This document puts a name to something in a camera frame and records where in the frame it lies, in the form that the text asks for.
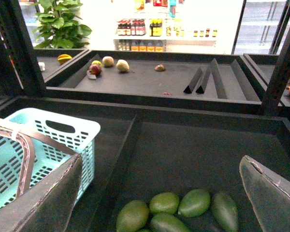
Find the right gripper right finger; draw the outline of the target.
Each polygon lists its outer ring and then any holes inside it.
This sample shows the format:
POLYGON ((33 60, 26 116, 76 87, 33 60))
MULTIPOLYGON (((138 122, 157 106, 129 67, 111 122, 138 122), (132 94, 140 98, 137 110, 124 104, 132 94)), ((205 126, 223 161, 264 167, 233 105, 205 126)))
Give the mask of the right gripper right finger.
POLYGON ((264 232, 290 232, 290 181, 250 156, 239 165, 242 183, 264 232))

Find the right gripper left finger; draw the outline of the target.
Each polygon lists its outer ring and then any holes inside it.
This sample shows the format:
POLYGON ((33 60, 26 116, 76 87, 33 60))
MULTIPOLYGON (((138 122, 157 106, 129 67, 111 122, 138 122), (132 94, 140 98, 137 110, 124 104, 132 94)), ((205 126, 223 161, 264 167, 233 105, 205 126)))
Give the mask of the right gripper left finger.
POLYGON ((0 232, 63 232, 79 191, 82 157, 75 154, 0 210, 0 232))

